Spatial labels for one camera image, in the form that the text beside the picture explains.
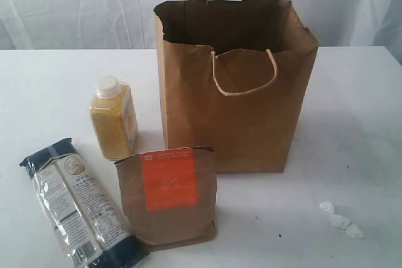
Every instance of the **white tablecloth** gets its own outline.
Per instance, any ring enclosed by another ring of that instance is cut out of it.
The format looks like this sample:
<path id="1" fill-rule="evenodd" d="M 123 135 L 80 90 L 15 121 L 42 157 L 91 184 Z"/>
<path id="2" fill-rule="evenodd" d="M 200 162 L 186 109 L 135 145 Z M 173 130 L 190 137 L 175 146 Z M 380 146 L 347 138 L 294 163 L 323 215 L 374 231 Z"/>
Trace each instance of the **white tablecloth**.
<path id="1" fill-rule="evenodd" d="M 18 163 L 72 137 L 121 207 L 89 118 L 94 82 L 128 82 L 138 151 L 163 149 L 155 50 L 0 51 L 1 267 L 68 267 Z M 400 267 L 402 67 L 383 47 L 320 48 L 283 174 L 218 176 L 215 240 L 143 267 Z M 329 225 L 331 200 L 364 239 Z"/>

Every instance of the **white bottle cap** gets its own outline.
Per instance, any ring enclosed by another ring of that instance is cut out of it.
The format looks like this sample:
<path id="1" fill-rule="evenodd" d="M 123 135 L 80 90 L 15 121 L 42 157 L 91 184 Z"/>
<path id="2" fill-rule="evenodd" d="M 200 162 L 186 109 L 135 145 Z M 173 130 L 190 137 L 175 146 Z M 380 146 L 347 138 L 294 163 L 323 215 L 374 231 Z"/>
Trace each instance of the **white bottle cap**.
<path id="1" fill-rule="evenodd" d="M 101 99 L 111 99 L 119 95 L 120 83 L 115 77 L 106 76 L 100 78 L 95 84 L 96 95 Z"/>

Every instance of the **plastic wrapper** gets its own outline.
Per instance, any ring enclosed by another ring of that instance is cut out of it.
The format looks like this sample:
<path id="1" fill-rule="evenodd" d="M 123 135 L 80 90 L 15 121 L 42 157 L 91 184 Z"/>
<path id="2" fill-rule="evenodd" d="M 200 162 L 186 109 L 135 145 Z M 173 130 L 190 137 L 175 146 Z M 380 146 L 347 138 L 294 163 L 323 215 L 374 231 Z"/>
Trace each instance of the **plastic wrapper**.
<path id="1" fill-rule="evenodd" d="M 71 143 L 24 159 L 36 195 L 73 268 L 129 268 L 147 256 Z"/>

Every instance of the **yellow powder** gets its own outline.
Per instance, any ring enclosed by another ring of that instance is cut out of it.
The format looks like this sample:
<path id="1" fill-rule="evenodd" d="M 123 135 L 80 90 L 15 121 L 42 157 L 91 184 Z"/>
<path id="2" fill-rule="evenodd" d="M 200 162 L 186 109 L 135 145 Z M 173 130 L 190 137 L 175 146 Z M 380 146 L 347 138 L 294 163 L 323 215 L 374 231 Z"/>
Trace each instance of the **yellow powder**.
<path id="1" fill-rule="evenodd" d="M 90 116 L 102 153 L 109 159 L 127 158 L 134 154 L 137 120 L 129 85 L 120 84 L 120 93 L 111 99 L 95 96 Z"/>

